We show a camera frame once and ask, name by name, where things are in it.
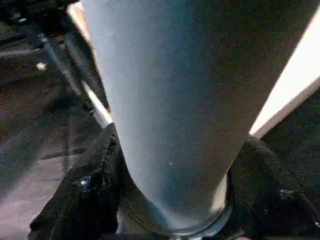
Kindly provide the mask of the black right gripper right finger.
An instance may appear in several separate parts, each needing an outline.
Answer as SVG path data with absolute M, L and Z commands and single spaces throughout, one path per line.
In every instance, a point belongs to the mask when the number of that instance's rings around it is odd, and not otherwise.
M 249 136 L 230 169 L 234 235 L 252 240 L 318 240 L 320 185 L 307 186 L 260 139 Z

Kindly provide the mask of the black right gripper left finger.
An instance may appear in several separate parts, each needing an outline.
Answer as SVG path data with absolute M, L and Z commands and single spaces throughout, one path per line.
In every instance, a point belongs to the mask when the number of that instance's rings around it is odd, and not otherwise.
M 68 171 L 30 223 L 30 240 L 98 240 L 114 235 L 124 156 L 113 123 Z

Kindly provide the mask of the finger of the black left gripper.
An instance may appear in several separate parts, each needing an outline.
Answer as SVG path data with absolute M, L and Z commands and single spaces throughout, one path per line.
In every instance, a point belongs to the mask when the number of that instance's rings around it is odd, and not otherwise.
M 49 55 L 50 60 L 59 71 L 64 81 L 68 84 L 75 95 L 82 99 L 83 87 L 76 78 L 70 58 L 62 49 L 60 43 L 56 39 L 46 37 L 43 33 L 39 33 L 37 37 L 41 41 L 44 50 Z
M 80 75 L 108 111 L 110 106 L 92 49 L 82 37 L 65 37 L 65 46 Z

